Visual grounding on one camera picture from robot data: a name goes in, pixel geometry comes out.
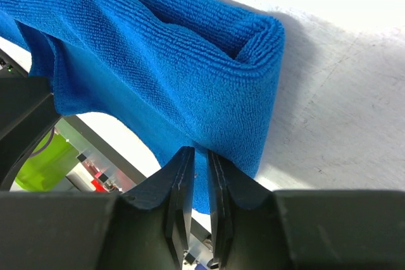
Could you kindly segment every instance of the green machine part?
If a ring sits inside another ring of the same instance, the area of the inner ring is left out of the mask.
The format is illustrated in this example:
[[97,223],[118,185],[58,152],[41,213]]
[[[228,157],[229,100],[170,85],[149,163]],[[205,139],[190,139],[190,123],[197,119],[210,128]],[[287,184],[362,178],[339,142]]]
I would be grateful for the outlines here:
[[[46,144],[51,132],[53,130],[41,140],[34,152]],[[45,150],[25,162],[15,181],[28,191],[50,191],[78,164],[77,155],[78,151],[55,133]]]

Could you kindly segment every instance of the towel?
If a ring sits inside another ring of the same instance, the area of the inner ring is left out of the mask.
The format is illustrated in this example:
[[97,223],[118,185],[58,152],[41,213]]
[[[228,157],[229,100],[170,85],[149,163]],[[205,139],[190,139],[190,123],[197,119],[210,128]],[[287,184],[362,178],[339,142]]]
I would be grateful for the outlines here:
[[0,0],[0,36],[32,53],[60,114],[116,117],[161,165],[195,147],[198,211],[206,149],[256,174],[284,48],[276,19],[219,0]]

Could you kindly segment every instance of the white surface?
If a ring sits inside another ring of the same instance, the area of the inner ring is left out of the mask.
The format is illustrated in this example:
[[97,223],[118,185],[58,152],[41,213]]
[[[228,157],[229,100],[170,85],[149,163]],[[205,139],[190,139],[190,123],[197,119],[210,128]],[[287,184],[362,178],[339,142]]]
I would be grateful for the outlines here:
[[18,191],[25,191],[22,187],[20,187],[15,181],[11,185],[10,192],[18,192]]
[[66,174],[66,176],[80,191],[96,191],[95,186],[91,183],[93,177],[82,165],[82,163],[78,163],[72,170],[69,171],[68,174]]
[[[233,1],[275,15],[287,32],[257,180],[271,189],[405,189],[405,0]],[[159,168],[114,118],[80,117],[145,175]]]

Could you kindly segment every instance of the scratched white surface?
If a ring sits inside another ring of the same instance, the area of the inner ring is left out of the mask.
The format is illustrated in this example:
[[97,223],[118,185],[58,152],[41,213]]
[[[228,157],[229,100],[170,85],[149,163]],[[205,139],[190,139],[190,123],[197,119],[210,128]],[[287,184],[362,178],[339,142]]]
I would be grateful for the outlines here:
[[[405,189],[405,0],[232,1],[275,15],[287,32],[256,179],[268,188]],[[158,169],[119,122],[81,117],[144,174]]]

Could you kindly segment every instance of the black cable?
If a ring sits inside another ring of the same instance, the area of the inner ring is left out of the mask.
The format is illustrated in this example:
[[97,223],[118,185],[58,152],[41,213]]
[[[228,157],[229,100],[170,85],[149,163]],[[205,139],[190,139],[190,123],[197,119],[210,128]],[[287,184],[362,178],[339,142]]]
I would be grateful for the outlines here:
[[51,143],[54,134],[55,134],[55,127],[52,128],[51,134],[49,135],[49,138],[46,141],[46,143],[39,150],[33,152],[28,158],[32,158],[34,156],[37,156],[41,152],[43,152],[48,147],[48,145]]

